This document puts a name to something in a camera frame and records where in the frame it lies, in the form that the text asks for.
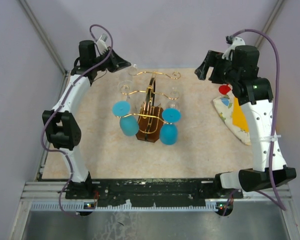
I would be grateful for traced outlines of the red plastic wine glass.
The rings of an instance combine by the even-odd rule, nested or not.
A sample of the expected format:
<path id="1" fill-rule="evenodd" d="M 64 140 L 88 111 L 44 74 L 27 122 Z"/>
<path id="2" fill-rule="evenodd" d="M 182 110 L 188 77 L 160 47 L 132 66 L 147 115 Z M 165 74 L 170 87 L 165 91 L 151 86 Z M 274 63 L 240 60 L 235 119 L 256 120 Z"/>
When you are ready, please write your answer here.
<path id="1" fill-rule="evenodd" d="M 228 84 L 221 85 L 221 86 L 218 88 L 218 91 L 219 91 L 220 94 L 222 94 L 222 95 L 227 95 L 231 90 L 232 90 L 232 89 L 231 89 L 231 87 L 230 87 Z"/>

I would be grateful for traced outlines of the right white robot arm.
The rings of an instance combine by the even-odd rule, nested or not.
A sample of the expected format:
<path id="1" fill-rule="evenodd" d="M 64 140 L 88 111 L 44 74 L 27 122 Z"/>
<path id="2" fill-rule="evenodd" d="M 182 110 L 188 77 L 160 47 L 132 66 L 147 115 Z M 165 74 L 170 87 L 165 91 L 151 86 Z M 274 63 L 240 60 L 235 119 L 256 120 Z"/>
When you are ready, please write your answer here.
<path id="1" fill-rule="evenodd" d="M 194 71 L 199 80 L 229 84 L 247 121 L 253 152 L 252 168 L 223 172 L 214 178 L 213 192 L 225 198 L 231 189 L 254 192 L 279 187 L 297 177 L 296 169 L 288 167 L 281 153 L 278 137 L 272 133 L 275 120 L 273 92 L 268 79 L 258 76 L 260 52 L 251 45 L 230 50 L 231 59 L 209 50 L 202 64 Z"/>

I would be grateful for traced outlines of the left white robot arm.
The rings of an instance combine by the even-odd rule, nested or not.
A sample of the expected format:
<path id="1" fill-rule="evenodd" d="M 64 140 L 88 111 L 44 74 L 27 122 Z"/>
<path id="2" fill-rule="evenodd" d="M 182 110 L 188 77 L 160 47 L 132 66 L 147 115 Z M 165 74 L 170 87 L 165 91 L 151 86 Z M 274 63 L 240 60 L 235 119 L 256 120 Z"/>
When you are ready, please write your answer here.
<path id="1" fill-rule="evenodd" d="M 42 113 L 42 134 L 53 145 L 53 151 L 62 154 L 70 173 L 69 185 L 77 186 L 77 194 L 87 199 L 93 195 L 94 186 L 88 183 L 90 173 L 80 152 L 82 131 L 75 114 L 98 72 L 115 73 L 131 66 L 131 63 L 107 46 L 104 39 L 83 40 L 78 50 L 79 57 L 75 60 L 64 93 L 51 110 Z"/>

